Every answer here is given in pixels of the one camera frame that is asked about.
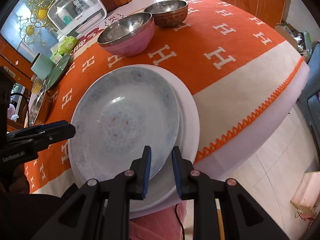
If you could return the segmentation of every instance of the cardboard box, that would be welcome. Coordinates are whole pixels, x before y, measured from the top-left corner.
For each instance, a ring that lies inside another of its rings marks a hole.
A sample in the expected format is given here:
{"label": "cardboard box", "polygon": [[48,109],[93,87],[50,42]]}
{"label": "cardboard box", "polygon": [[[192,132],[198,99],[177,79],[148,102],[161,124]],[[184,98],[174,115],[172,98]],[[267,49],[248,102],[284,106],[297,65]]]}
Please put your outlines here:
{"label": "cardboard box", "polygon": [[320,202],[320,171],[303,174],[302,180],[290,203],[310,217],[316,215],[316,207]]}
{"label": "cardboard box", "polygon": [[287,26],[290,31],[292,31],[292,34],[297,36],[298,31],[289,23],[277,23],[275,26],[275,30],[282,36],[284,37],[296,50],[298,50],[298,43],[297,41],[282,27]]}

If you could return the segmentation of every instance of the green dish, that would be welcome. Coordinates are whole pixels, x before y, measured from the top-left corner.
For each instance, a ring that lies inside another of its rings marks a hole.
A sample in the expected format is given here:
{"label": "green dish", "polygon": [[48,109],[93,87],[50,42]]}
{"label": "green dish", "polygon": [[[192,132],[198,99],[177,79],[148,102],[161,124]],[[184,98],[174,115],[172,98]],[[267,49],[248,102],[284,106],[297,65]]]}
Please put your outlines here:
{"label": "green dish", "polygon": [[67,65],[70,60],[70,54],[66,54],[59,60],[59,62],[51,70],[45,85],[47,85],[47,90],[51,89],[54,85],[58,84],[60,79],[63,77],[67,70]]}

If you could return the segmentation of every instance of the blue patterned plate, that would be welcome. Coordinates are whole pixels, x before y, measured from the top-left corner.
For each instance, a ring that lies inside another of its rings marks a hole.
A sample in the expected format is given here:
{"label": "blue patterned plate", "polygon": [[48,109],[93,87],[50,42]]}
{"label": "blue patterned plate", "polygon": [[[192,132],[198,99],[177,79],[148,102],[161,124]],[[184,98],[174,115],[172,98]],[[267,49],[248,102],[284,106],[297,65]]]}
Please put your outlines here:
{"label": "blue patterned plate", "polygon": [[153,70],[122,67],[105,74],[79,101],[71,123],[70,150],[85,179],[112,179],[152,149],[150,179],[167,160],[179,129],[170,84]]}

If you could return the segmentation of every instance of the stacked plates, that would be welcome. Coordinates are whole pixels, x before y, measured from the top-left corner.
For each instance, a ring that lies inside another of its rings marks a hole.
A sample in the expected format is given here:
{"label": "stacked plates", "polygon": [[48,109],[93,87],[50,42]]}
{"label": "stacked plates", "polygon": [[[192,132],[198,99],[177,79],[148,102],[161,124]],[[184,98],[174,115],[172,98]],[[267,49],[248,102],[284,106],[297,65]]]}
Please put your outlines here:
{"label": "stacked plates", "polygon": [[199,117],[187,87],[169,71],[131,65],[102,76],[79,101],[71,123],[76,136],[68,152],[78,186],[90,178],[112,179],[152,149],[148,194],[131,201],[141,211],[175,191],[170,152],[194,161],[199,144]]}

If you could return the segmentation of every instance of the pink cloth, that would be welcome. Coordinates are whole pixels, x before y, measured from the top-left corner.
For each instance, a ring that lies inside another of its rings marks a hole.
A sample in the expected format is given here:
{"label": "pink cloth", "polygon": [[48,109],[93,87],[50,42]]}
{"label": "pink cloth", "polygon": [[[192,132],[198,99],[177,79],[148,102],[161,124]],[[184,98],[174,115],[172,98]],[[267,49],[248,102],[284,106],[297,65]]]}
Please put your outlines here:
{"label": "pink cloth", "polygon": [[[177,206],[177,213],[183,224],[187,214],[187,202]],[[175,206],[130,220],[131,240],[180,240],[181,226],[174,212]]]}

